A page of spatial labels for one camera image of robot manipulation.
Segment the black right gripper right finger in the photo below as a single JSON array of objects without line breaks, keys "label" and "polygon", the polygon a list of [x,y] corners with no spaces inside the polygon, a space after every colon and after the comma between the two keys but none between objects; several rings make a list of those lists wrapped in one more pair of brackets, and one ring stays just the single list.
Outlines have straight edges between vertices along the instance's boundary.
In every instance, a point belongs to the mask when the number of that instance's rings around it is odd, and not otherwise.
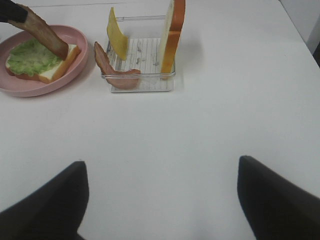
[{"label": "black right gripper right finger", "polygon": [[237,195],[257,240],[320,238],[320,199],[251,156],[239,158]]}]

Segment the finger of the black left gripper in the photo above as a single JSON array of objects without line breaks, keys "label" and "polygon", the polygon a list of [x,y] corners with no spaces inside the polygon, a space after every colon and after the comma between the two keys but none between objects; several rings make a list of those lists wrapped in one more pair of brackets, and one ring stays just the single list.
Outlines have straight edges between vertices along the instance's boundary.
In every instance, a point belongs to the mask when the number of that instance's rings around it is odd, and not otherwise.
[{"label": "finger of the black left gripper", "polygon": [[28,11],[11,0],[0,0],[0,21],[7,23],[14,21],[24,23],[27,19]]}]

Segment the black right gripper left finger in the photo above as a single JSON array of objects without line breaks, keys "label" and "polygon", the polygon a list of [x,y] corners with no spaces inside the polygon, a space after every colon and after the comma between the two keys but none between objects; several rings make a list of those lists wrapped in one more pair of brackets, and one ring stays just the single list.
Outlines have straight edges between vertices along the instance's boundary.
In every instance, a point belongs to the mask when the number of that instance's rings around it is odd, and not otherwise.
[{"label": "black right gripper left finger", "polygon": [[0,213],[2,240],[81,240],[89,201],[87,167],[75,161],[26,198]]}]

